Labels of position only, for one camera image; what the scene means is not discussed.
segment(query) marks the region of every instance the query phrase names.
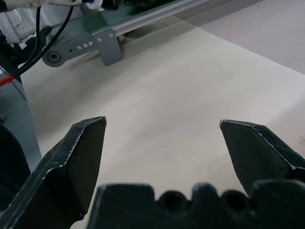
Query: white fabric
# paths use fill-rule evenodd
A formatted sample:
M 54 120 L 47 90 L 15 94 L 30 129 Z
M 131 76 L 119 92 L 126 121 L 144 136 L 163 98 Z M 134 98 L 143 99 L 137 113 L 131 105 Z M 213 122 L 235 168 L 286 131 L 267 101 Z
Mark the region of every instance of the white fabric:
M 70 6 L 46 4 L 41 7 L 41 27 L 63 22 Z M 82 15 L 79 7 L 74 7 L 71 18 Z M 35 33 L 36 9 L 19 8 L 0 13 L 0 30 L 10 44 L 21 43 Z

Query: metal bracket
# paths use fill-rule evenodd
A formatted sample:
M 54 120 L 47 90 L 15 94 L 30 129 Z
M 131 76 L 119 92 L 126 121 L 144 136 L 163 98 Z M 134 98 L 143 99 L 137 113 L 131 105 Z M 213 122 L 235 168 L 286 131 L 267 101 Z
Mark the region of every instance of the metal bracket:
M 96 49 L 99 51 L 105 66 L 123 59 L 123 54 L 113 29 L 106 29 L 91 35 L 73 39 L 60 48 L 53 46 L 42 59 L 51 67 L 59 67 L 67 60 L 71 60 Z
M 97 49 L 106 66 L 117 63 L 123 59 L 120 45 L 113 29 L 106 29 L 92 34 Z

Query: beige table surface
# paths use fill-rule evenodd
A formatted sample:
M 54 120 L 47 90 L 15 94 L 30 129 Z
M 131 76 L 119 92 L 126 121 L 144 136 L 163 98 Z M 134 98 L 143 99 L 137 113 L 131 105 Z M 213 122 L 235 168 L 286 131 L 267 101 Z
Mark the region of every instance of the beige table surface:
M 156 197 L 178 189 L 188 198 L 197 182 L 242 190 L 220 119 L 266 125 L 305 156 L 303 74 L 176 17 L 134 36 L 111 66 L 94 52 L 23 75 L 43 155 L 73 123 L 106 116 L 98 184 L 145 182 Z

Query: black object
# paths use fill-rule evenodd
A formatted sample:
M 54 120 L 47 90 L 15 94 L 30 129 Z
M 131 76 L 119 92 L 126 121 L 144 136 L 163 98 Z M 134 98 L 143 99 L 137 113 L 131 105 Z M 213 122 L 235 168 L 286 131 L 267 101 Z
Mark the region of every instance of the black object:
M 41 160 L 0 218 L 1 229 L 68 229 L 89 209 L 106 119 L 74 124 Z
M 118 10 L 119 6 L 114 3 L 114 0 L 103 0 L 102 8 L 105 10 Z
M 0 124 L 0 211 L 4 211 L 31 174 L 14 135 Z
M 149 8 L 157 2 L 162 2 L 162 0 L 124 0 L 126 6 L 135 6 L 139 8 Z
M 101 122 L 102 118 L 92 119 Z M 192 200 L 178 191 L 165 192 L 158 201 L 146 184 L 100 186 L 96 194 L 88 229 L 286 229 L 303 227 L 305 215 L 304 160 L 267 127 L 246 122 L 222 120 L 220 123 L 234 169 L 247 194 L 230 190 L 220 197 L 209 184 L 197 184 Z M 62 228 L 81 219 L 87 211 L 96 181 L 98 163 L 86 153 L 101 150 L 102 127 L 87 125 L 88 137 L 80 137 L 71 167 L 71 145 L 78 139 L 69 131 L 53 149 L 59 157 L 48 158 L 31 175 L 12 205 L 1 218 L 0 228 Z M 61 168 L 61 161 L 66 160 Z M 46 175 L 49 163 L 53 173 Z M 91 165 L 96 173 L 78 173 Z M 45 192 L 38 192 L 32 176 L 38 177 Z
M 8 11 L 6 3 L 4 0 L 0 0 L 0 13 Z

